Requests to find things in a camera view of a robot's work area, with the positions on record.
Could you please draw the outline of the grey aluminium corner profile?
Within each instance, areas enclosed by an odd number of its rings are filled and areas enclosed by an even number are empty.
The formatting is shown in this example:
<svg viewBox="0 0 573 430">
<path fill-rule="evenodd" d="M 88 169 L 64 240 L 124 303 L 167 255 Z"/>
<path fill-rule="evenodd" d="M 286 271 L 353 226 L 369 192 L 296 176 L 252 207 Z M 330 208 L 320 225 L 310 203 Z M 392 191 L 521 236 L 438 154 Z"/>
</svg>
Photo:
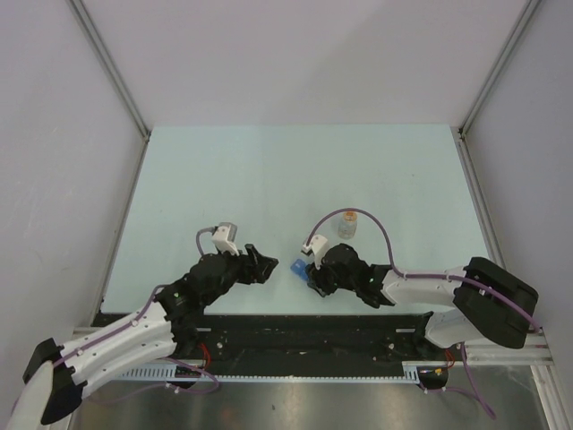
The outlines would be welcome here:
<svg viewBox="0 0 573 430">
<path fill-rule="evenodd" d="M 528 0 L 525 2 L 515 23 L 512 25 L 509 35 L 503 42 L 498 55 L 496 55 L 491 68 L 477 92 L 464 119 L 458 126 L 457 132 L 461 140 L 465 140 L 475 120 L 483 110 L 487 100 L 501 78 L 513 55 L 516 54 L 519 44 L 522 42 L 529 27 L 532 25 L 537 13 L 544 5 L 543 0 Z"/>
</svg>

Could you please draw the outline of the clear glass pill bottle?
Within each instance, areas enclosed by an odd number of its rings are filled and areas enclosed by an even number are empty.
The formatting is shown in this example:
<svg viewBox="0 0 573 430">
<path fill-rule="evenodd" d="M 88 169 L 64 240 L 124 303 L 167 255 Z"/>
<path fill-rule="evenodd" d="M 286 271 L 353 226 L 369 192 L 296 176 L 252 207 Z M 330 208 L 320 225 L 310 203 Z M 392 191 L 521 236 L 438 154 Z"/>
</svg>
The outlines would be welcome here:
<svg viewBox="0 0 573 430">
<path fill-rule="evenodd" d="M 349 240 L 355 236 L 357 230 L 358 215 L 355 211 L 345 211 L 342 213 L 338 224 L 338 236 Z"/>
</svg>

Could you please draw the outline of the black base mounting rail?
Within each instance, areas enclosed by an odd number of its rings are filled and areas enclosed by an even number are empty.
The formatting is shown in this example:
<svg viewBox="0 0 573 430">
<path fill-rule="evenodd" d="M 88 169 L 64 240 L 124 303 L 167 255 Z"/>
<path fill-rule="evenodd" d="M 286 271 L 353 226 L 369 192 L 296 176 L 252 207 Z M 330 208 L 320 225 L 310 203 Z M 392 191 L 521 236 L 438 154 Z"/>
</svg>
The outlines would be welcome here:
<svg viewBox="0 0 573 430">
<path fill-rule="evenodd" d="M 210 315 L 196 320 L 178 359 L 210 353 L 209 371 L 223 375 L 370 376 L 403 362 L 448 366 L 454 348 L 424 340 L 422 315 Z"/>
</svg>

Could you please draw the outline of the blue plastic pill organizer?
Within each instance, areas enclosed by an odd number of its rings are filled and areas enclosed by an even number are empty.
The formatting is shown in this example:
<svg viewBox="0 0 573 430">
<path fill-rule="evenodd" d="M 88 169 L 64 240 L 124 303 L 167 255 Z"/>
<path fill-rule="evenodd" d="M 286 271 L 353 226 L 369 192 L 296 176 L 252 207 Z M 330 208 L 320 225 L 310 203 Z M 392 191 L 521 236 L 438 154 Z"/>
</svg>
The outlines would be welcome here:
<svg viewBox="0 0 573 430">
<path fill-rule="evenodd" d="M 308 281 L 308 274 L 306 273 L 307 263 L 302 259 L 296 259 L 290 266 L 291 272 L 294 273 L 299 279 L 304 282 Z"/>
</svg>

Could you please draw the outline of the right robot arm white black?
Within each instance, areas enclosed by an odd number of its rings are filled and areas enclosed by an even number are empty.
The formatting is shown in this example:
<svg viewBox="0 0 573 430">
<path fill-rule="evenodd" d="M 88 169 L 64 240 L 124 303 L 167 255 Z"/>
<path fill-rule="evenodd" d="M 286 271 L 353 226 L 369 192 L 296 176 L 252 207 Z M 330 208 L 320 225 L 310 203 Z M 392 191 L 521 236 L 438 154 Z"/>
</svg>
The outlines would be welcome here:
<svg viewBox="0 0 573 430">
<path fill-rule="evenodd" d="M 339 244 L 304 271 L 308 287 L 321 297 L 344 289 L 375 309 L 446 306 L 447 312 L 431 311 L 423 330 L 413 337 L 414 351 L 423 359 L 434 359 L 445 348 L 480 338 L 504 348 L 523 348 L 539 298 L 533 287 L 483 257 L 442 273 L 400 276 L 390 265 L 369 264 L 353 247 Z"/>
</svg>

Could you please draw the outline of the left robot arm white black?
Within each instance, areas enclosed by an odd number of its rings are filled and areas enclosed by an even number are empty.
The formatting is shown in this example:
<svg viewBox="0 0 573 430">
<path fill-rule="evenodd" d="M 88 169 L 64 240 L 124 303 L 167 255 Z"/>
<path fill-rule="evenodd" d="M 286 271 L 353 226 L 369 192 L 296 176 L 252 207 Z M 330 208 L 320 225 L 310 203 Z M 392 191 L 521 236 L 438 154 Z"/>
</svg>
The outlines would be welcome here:
<svg viewBox="0 0 573 430">
<path fill-rule="evenodd" d="M 278 259 L 248 244 L 237 254 L 205 254 L 182 278 L 152 290 L 137 311 L 82 338 L 58 344 L 52 338 L 33 350 L 18 399 L 23 428 L 49 426 L 71 415 L 99 387 L 156 359 L 191 356 L 198 347 L 197 320 L 235 284 L 263 284 Z"/>
</svg>

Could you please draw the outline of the left aluminium frame profile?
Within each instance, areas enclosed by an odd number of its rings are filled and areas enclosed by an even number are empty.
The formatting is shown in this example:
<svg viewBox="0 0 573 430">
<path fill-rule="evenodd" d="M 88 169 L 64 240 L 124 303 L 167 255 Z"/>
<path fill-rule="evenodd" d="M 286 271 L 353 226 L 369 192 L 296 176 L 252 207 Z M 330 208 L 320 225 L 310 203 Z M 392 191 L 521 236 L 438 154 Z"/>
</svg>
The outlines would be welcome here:
<svg viewBox="0 0 573 430">
<path fill-rule="evenodd" d="M 66 3 L 139 136 L 147 142 L 150 137 L 150 128 L 147 126 L 141 111 L 137 107 L 115 59 L 107 47 L 97 24 L 91 17 L 89 9 L 82 0 L 67 0 Z"/>
</svg>

